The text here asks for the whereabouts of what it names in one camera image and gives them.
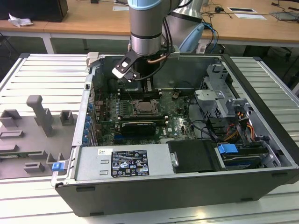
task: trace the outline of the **power supply label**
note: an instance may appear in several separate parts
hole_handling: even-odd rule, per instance
[[[146,176],[150,175],[146,150],[112,152],[111,176]]]

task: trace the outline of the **silver aluminum platform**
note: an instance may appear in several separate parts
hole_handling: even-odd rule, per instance
[[[9,107],[10,104],[10,101],[5,101],[5,97],[3,96],[16,97],[13,98],[13,102],[14,104],[18,104],[18,102],[23,102],[18,99],[19,97],[26,97],[30,94],[26,90],[36,92],[36,89],[38,89],[38,94],[41,93],[43,95],[44,103],[49,104],[49,108],[52,108],[51,111],[65,104],[74,104],[73,111],[78,111],[81,99],[80,95],[83,89],[82,83],[84,83],[83,77],[86,75],[85,64],[83,65],[85,57],[86,55],[30,55],[27,60],[19,59],[6,76],[6,81],[4,80],[0,84],[2,88],[0,92],[0,99],[2,100],[0,106]],[[298,99],[291,94],[291,91],[280,82],[277,76],[263,62],[256,62],[253,58],[232,57],[232,59],[237,63],[241,71],[281,123],[284,126],[286,125],[285,127],[289,134],[293,139],[296,139],[299,132],[297,120],[297,116],[299,116],[299,109],[297,107]],[[14,78],[17,82],[11,82],[7,77]],[[31,77],[39,77],[40,81],[50,82],[51,84],[41,89],[34,82],[35,79]],[[81,77],[82,81],[75,79],[77,77]],[[11,86],[18,83],[19,87],[17,89],[7,88],[4,86],[5,82]],[[25,84],[24,86],[32,84],[35,88],[30,87],[25,89],[22,84]],[[53,90],[54,86],[60,86],[61,89],[55,91]],[[24,105],[19,106],[23,108],[23,115],[31,113],[30,108]],[[295,115],[292,116],[294,119],[290,120],[291,118],[288,118],[288,115]],[[51,177],[39,177],[0,181],[0,223],[299,223],[299,182],[293,185],[280,186],[256,202],[81,218],[74,215],[70,207],[52,188],[50,179]]]
[[[264,62],[252,57],[232,57],[243,75],[266,103],[275,117],[299,146],[299,99],[269,69]],[[233,83],[241,98],[243,94],[236,83]]]

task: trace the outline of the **blue release tab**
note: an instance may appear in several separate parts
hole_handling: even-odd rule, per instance
[[[54,162],[52,166],[52,171],[64,171],[64,162]]]
[[[128,0],[128,4],[135,10],[148,10],[158,5],[162,0]]]
[[[221,144],[220,146],[218,146],[218,150],[220,152],[220,154],[223,153],[238,153],[238,149],[235,146],[235,144]]]

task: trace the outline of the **white table leg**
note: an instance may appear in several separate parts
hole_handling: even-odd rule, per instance
[[[44,34],[42,34],[42,39],[43,39],[43,43],[46,47],[47,53],[48,54],[56,54],[55,48],[51,43],[51,35],[44,33]]]

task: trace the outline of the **black plastic cover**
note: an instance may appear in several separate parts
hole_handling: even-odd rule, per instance
[[[178,160],[178,167],[174,168],[176,174],[221,170],[211,140],[170,141],[168,147]]]

